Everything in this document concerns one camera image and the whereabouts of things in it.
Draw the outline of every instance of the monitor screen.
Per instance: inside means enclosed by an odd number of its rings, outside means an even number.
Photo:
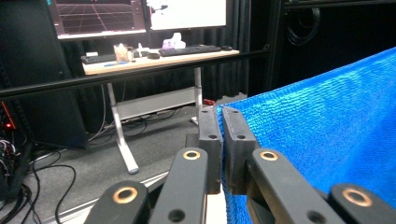
[[[152,30],[226,25],[226,0],[146,0]]]
[[[59,39],[146,32],[141,0],[48,0]]]

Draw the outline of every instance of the desk frame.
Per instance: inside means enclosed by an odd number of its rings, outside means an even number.
[[[136,68],[151,67],[165,64],[178,64],[185,62],[194,62],[202,59],[220,58],[233,54],[238,54],[239,51],[220,51],[213,53],[203,53],[194,55],[184,55],[161,58],[160,60],[150,60],[147,58],[137,58],[136,63],[120,64],[110,67],[104,67],[103,64],[86,65],[83,64],[86,75],[100,75],[109,74],[114,72],[125,72],[128,70],[133,71]],[[161,94],[151,95],[147,97],[137,98],[130,101],[117,103],[113,85],[107,83],[107,91],[110,99],[111,111],[117,130],[117,144],[122,158],[126,164],[129,174],[135,174],[139,171],[139,167],[134,159],[134,156],[125,141],[121,121],[130,119],[144,114],[165,110],[179,105],[187,105],[195,103],[196,115],[198,116],[199,110],[202,109],[202,84],[201,84],[201,67],[194,68],[194,87],[190,87],[178,91],[169,91]],[[194,123],[198,124],[198,118],[191,119]]]

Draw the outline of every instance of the blue fabric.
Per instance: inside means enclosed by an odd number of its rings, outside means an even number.
[[[396,48],[227,106],[313,187],[357,184],[396,208]],[[228,223],[250,223],[246,197],[225,194]]]

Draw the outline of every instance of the white desk leg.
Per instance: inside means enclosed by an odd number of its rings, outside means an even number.
[[[132,175],[139,171],[139,167],[137,166],[136,161],[134,160],[134,156],[131,153],[131,149],[129,149],[128,145],[125,142],[121,121],[120,121],[120,115],[119,115],[119,111],[117,110],[117,102],[116,102],[116,98],[114,97],[113,86],[111,85],[111,83],[107,83],[107,89],[108,89],[108,97],[110,98],[110,103],[111,103],[111,111],[113,112],[114,122],[116,124],[116,130],[118,135],[117,143],[119,145],[121,156],[125,161],[126,168],[128,169],[129,174]]]
[[[195,76],[195,107],[197,116],[191,118],[191,121],[198,125],[199,112],[202,109],[202,86],[201,86],[201,67],[194,68]]]

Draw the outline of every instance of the cup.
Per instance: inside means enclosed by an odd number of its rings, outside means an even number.
[[[117,63],[129,62],[128,49],[123,44],[114,45],[114,53],[116,54]]]

